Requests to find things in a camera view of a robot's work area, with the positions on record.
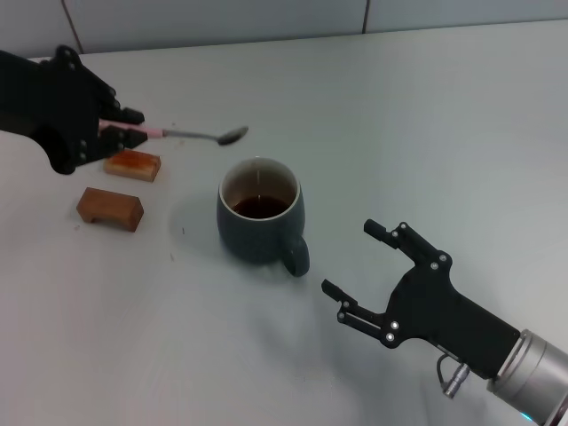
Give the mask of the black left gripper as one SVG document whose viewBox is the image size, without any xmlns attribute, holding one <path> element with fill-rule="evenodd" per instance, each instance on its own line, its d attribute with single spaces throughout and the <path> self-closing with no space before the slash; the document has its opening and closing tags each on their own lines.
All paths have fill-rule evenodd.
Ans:
<svg viewBox="0 0 568 426">
<path fill-rule="evenodd" d="M 138 130 L 109 126 L 99 131 L 100 118 L 145 121 L 142 112 L 121 106 L 115 89 L 65 45 L 39 62 L 1 52 L 1 130 L 36 142 L 55 172 L 70 175 L 81 165 L 146 142 L 145 132 Z"/>
</svg>

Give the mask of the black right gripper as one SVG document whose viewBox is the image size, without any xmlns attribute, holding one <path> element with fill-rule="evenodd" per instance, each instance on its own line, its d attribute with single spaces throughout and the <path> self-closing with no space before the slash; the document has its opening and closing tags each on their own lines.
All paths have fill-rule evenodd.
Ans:
<svg viewBox="0 0 568 426">
<path fill-rule="evenodd" d="M 452 258 L 438 252 L 407 223 L 388 231 L 368 219 L 364 232 L 398 249 L 415 266 L 391 293 L 384 315 L 360 306 L 338 286 L 323 280 L 323 293 L 340 304 L 337 321 L 392 349 L 408 339 L 422 339 L 450 353 L 476 375 L 495 378 L 519 330 L 460 294 L 450 281 Z"/>
</svg>

